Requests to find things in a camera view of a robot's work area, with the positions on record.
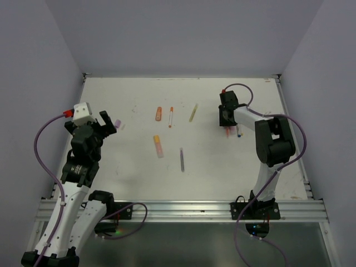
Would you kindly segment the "blue white marker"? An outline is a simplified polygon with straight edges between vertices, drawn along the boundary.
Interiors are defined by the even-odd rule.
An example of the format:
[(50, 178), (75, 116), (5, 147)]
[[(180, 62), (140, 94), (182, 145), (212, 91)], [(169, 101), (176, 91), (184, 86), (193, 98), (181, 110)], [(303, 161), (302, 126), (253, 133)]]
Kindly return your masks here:
[(237, 136), (238, 136), (238, 137), (242, 137), (241, 129), (240, 129), (240, 126), (239, 126), (239, 125), (236, 126), (236, 130), (237, 130)]

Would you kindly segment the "yellow green slim highlighter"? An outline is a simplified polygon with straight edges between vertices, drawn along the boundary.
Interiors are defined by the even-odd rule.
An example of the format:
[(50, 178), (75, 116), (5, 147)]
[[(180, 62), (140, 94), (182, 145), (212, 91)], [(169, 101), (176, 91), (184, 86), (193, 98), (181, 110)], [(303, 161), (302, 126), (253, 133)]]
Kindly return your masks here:
[(193, 120), (193, 118), (194, 118), (194, 116), (195, 116), (195, 113), (196, 113), (197, 108), (198, 108), (198, 104), (196, 103), (195, 106), (194, 106), (194, 108), (193, 108), (193, 110), (192, 110), (191, 116), (190, 116), (190, 118), (189, 118), (189, 122), (192, 122), (192, 120)]

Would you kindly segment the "orange capped white marker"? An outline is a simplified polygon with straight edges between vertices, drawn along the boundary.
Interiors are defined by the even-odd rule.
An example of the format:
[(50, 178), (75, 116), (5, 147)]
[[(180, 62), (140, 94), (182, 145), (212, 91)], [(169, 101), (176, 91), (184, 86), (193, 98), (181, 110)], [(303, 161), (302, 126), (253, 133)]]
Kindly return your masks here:
[(173, 108), (173, 107), (170, 107), (170, 113), (169, 113), (169, 128), (172, 128), (173, 113), (174, 113), (174, 108)]

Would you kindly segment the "yellow capped pink highlighter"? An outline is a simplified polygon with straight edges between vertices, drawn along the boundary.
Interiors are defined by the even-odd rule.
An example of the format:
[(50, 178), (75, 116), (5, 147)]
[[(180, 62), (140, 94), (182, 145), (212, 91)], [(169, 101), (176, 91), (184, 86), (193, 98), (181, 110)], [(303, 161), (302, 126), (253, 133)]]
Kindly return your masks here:
[(154, 144), (155, 144), (157, 157), (158, 158), (163, 158), (164, 153), (163, 153), (163, 150), (162, 150), (162, 146), (161, 146), (159, 135), (155, 135), (154, 136)]

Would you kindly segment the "purple slim pen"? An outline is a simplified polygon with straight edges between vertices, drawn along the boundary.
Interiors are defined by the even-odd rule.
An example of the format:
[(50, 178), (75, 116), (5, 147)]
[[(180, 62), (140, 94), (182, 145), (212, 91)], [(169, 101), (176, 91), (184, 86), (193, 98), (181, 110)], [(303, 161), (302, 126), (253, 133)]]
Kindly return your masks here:
[(180, 166), (181, 166), (181, 172), (185, 172), (184, 152), (182, 147), (180, 148)]

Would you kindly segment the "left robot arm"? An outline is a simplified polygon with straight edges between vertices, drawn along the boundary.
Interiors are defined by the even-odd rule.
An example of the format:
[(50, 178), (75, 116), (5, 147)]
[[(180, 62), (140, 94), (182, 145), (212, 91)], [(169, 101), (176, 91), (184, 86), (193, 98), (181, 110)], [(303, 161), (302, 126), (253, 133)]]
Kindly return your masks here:
[(55, 179), (60, 194), (38, 244), (23, 254), (23, 266), (78, 266), (80, 252), (97, 223), (116, 211), (112, 193), (88, 192), (99, 170), (103, 141), (117, 130), (106, 111), (100, 112), (104, 125), (88, 112), (79, 124), (78, 114), (76, 110), (63, 113), (72, 117), (65, 123), (72, 140), (62, 176)]

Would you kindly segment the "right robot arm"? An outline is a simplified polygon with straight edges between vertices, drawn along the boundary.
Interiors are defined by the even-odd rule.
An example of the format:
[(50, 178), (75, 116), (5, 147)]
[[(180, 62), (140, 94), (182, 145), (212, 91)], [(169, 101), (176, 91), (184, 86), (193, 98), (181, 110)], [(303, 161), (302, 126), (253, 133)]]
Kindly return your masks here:
[(233, 220), (279, 220), (281, 218), (275, 189), (281, 167), (296, 152), (288, 118), (284, 115), (257, 115), (240, 104), (233, 91), (222, 90), (219, 105), (221, 127), (245, 126), (254, 131), (260, 169), (248, 200), (230, 203)]

